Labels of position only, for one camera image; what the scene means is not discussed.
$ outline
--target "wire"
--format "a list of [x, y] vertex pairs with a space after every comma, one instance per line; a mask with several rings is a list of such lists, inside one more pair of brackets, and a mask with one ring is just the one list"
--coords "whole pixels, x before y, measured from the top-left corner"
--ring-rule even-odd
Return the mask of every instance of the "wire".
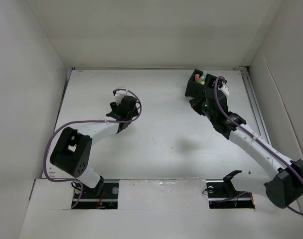
[[[243, 132], [245, 132], [247, 135], [249, 135], [251, 138], [254, 138], [255, 136], [250, 133], [249, 131], [247, 131], [245, 128], [243, 128], [241, 125], [239, 125], [238, 123], [234, 122], [232, 120], [232, 118], [230, 118], [222, 109], [220, 103], [219, 103], [219, 99], [218, 99], [218, 81], [219, 80], [223, 80], [224, 82], [226, 81], [225, 78], [223, 76], [218, 76], [216, 81], [215, 81], [215, 85], [214, 85], [214, 95], [215, 95], [215, 101], [217, 103], [217, 106], [219, 108], [219, 110], [222, 112], [222, 114], [226, 117], [227, 120], [229, 120], [232, 124], [234, 124], [235, 126], [237, 126], [238, 128], [240, 128]], [[256, 139], [256, 142], [265, 150], [267, 151], [269, 154], [271, 154], [273, 157], [275, 157], [277, 160], [279, 160], [281, 163], [283, 163], [297, 178], [298, 180], [301, 182], [302, 186], [303, 186], [303, 179], [301, 178], [301, 176], [298, 174], [298, 172], [296, 172], [291, 165], [289, 165], [287, 162], [285, 162], [280, 156], [278, 156], [276, 153], [274, 153], [272, 150], [270, 150], [262, 141], [260, 141], [259, 139]], [[291, 208], [290, 206], [288, 206], [288, 208], [303, 216], [303, 213]]]
[[208, 190], [208, 188], [206, 188], [205, 190], [203, 190], [202, 194], [208, 196], [208, 194], [205, 194], [205, 192]]
[[248, 192], [242, 192], [242, 193], [240, 193], [240, 194], [238, 194], [237, 196], [234, 196], [234, 197], [232, 197], [232, 198], [227, 198], [227, 199], [224, 199], [224, 200], [219, 200], [219, 201], [217, 201], [217, 203], [225, 203], [225, 202], [228, 202], [228, 201], [230, 201], [230, 200], [233, 200], [233, 199], [235, 199], [235, 198], [240, 198], [242, 195], [245, 195], [245, 194], [247, 194]]
[[254, 204], [255, 204], [255, 200], [253, 200], [252, 193], [249, 193], [249, 196], [250, 196], [250, 198], [251, 198], [252, 204], [254, 205]]
[[101, 197], [100, 197], [100, 200], [99, 200], [98, 203], [96, 204], [96, 208], [98, 208], [98, 206], [101, 204], [101, 200], [102, 200], [103, 196], [105, 195], [105, 193], [106, 193], [106, 189], [104, 189], [104, 191], [103, 191], [103, 193], [102, 193], [102, 195], [101, 195]]
[[134, 121], [136, 121], [142, 114], [142, 103], [140, 101], [140, 99], [138, 98], [137, 95], [135, 95], [132, 91], [127, 90], [127, 89], [115, 89], [113, 90], [113, 93], [117, 92], [117, 91], [126, 91], [129, 92], [130, 94], [132, 94], [136, 99], [137, 99], [137, 103], [140, 105], [139, 107], [139, 113], [137, 115], [137, 117], [135, 117], [134, 119], [131, 120], [102, 120], [102, 119], [93, 119], [93, 120], [76, 120], [76, 121], [71, 121], [68, 123], [65, 123], [64, 125], [62, 125], [61, 127], [59, 127], [54, 133], [53, 135], [50, 137], [50, 139], [48, 140], [46, 147], [45, 147], [45, 151], [44, 151], [44, 155], [43, 155], [43, 172], [44, 175], [46, 177], [47, 180], [49, 180], [50, 182], [54, 182], [54, 183], [62, 183], [62, 182], [70, 182], [70, 181], [74, 181], [75, 184], [78, 183], [80, 184], [80, 195], [78, 196], [77, 201], [75, 202], [75, 204], [71, 207], [72, 209], [75, 208], [75, 206], [79, 203], [82, 193], [83, 193], [83, 183], [79, 182], [77, 179], [53, 179], [48, 175], [47, 172], [47, 168], [46, 168], [46, 160], [47, 160], [47, 156], [48, 156], [48, 152], [50, 150], [50, 146], [51, 143], [53, 141], [53, 139], [55, 138], [55, 136], [64, 128], [66, 128], [67, 126], [71, 125], [71, 124], [76, 124], [76, 123], [132, 123]]
[[72, 188], [76, 189], [76, 190], [81, 190], [81, 186], [80, 187], [77, 187], [77, 185], [79, 185], [79, 183], [73, 181], [71, 182], [71, 185], [72, 185]]

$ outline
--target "purple cable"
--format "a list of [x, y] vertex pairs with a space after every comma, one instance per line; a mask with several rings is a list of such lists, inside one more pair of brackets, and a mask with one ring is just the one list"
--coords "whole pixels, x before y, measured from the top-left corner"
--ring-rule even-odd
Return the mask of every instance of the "purple cable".
[[[102, 119], [93, 119], [93, 120], [77, 120], [77, 121], [71, 121], [71, 122], [68, 122], [68, 123], [65, 123], [64, 125], [62, 125], [60, 128], [58, 128], [54, 133], [53, 135], [50, 137], [50, 139], [48, 140], [47, 144], [46, 144], [46, 147], [45, 147], [45, 151], [44, 151], [44, 156], [43, 156], [43, 171], [44, 171], [44, 175], [46, 177], [47, 180], [51, 181], [51, 182], [54, 182], [54, 183], [62, 183], [62, 182], [70, 182], [70, 181], [75, 181], [75, 179], [61, 179], [61, 180], [56, 180], [56, 179], [53, 179], [51, 178], [48, 173], [47, 173], [47, 168], [46, 168], [46, 159], [47, 159], [47, 156], [48, 156], [48, 152], [50, 150], [50, 146], [51, 146], [51, 143], [54, 139], [54, 137], [64, 128], [66, 128], [67, 126], [71, 125], [71, 124], [75, 124], [75, 123], [131, 123], [131, 122], [134, 122], [135, 120], [137, 120], [140, 116], [141, 116], [141, 113], [142, 113], [142, 103], [140, 101], [140, 99], [137, 97], [137, 95], [135, 95], [132, 91], [129, 91], [129, 90], [126, 90], [126, 89], [115, 89], [113, 90], [113, 92], [117, 92], [117, 91], [127, 91], [129, 93], [131, 93], [136, 99], [137, 99], [137, 102], [138, 104], [140, 105], [139, 109], [139, 113], [138, 113], [138, 116], [132, 120], [102, 120]], [[78, 196], [78, 199], [77, 201], [75, 202], [75, 204], [71, 207], [71, 208], [74, 208], [78, 202], [80, 201], [81, 199], [81, 196], [82, 196], [82, 193], [83, 193], [83, 184], [81, 182], [78, 182], [80, 185], [81, 185], [81, 190], [80, 190], [80, 195]]]
[[[244, 131], [247, 135], [249, 135], [251, 138], [254, 138], [254, 135], [252, 133], [250, 133], [249, 131], [247, 131], [245, 128], [243, 128], [241, 125], [239, 125], [238, 123], [234, 122], [222, 109], [219, 100], [218, 100], [218, 81], [222, 79], [224, 82], [226, 81], [225, 78], [223, 76], [218, 76], [214, 85], [214, 95], [215, 95], [215, 101], [218, 105], [218, 108], [220, 109], [220, 111], [222, 112], [222, 114], [226, 117], [227, 120], [229, 120], [231, 123], [233, 123], [235, 126], [237, 126], [238, 128], [240, 128], [242, 131]], [[265, 144], [263, 142], [261, 142], [259, 139], [256, 139], [256, 142], [265, 150], [267, 151], [269, 154], [271, 154], [273, 157], [275, 157], [277, 160], [279, 160], [281, 163], [283, 163], [289, 170], [292, 171], [292, 173], [299, 179], [299, 181], [301, 182], [302, 186], [303, 186], [303, 179], [301, 178], [301, 176], [287, 163], [285, 162], [280, 156], [278, 156], [276, 153], [272, 152], [268, 147], [265, 146]], [[288, 206], [288, 208], [303, 216], [303, 213], [291, 208]]]

